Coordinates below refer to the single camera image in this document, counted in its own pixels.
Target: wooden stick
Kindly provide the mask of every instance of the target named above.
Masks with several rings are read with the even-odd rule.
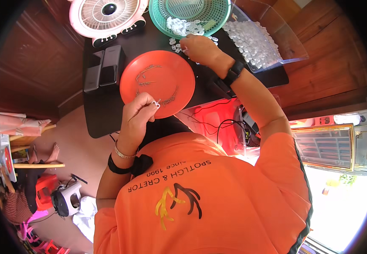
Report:
[[[11,147],[11,153],[17,152],[17,151],[21,151],[24,149],[29,149],[31,146],[27,145],[27,146],[12,146]]]
[[[64,167],[65,164],[24,164],[24,163],[14,163],[14,168],[50,168],[50,167]]]
[[[55,127],[56,127],[56,124],[47,125],[47,126],[44,127],[44,129],[41,131],[41,133],[43,133],[46,130],[55,128]],[[28,137],[28,136],[10,136],[9,141],[13,141],[13,140],[16,140],[16,139],[19,139],[19,138],[22,138],[22,137]]]

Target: orange t-shirt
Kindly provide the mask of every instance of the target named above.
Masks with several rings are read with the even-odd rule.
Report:
[[[177,133],[146,145],[154,164],[95,216],[95,254],[296,253],[311,193],[293,138],[270,136],[255,165],[206,137]]]

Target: orange plate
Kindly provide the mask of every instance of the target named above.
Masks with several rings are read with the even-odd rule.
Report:
[[[148,82],[147,86],[140,86],[136,78],[140,72],[150,65],[160,65],[140,75],[138,82]],[[169,99],[176,91],[175,100],[162,105],[162,101]],[[137,93],[149,93],[156,101],[160,101],[160,109],[155,113],[155,119],[166,118],[181,111],[190,101],[195,90],[195,76],[191,66],[178,54],[164,50],[144,53],[136,57],[125,68],[120,81],[120,95],[124,104],[131,102]]]

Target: gold picture frame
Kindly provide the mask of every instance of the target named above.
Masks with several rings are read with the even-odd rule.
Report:
[[[294,128],[292,136],[303,164],[333,170],[354,170],[356,145],[353,124]]]

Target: black table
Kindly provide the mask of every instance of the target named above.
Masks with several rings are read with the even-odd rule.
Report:
[[[94,48],[92,46],[92,39],[87,38],[85,40],[83,55],[83,77],[85,77],[90,54],[104,50],[110,46],[121,45],[126,55],[125,66],[137,56],[148,51],[172,51],[171,45],[169,45],[169,37],[155,27],[148,13],[145,13],[143,17],[147,22],[144,28],[126,35],[119,34],[115,40],[106,43],[101,48]],[[213,36],[219,39],[218,47],[222,51],[232,58],[244,62],[237,47],[222,29],[217,31]],[[195,77],[197,76],[194,94],[185,108],[222,99],[222,97],[210,92],[205,87],[210,77],[202,71],[204,67],[189,60],[182,52],[179,55],[190,64]],[[282,66],[254,74],[254,76],[268,88],[289,83],[288,75]],[[124,103],[118,89],[113,89],[103,94],[84,93],[83,96],[86,124],[91,137],[100,138],[120,130]]]

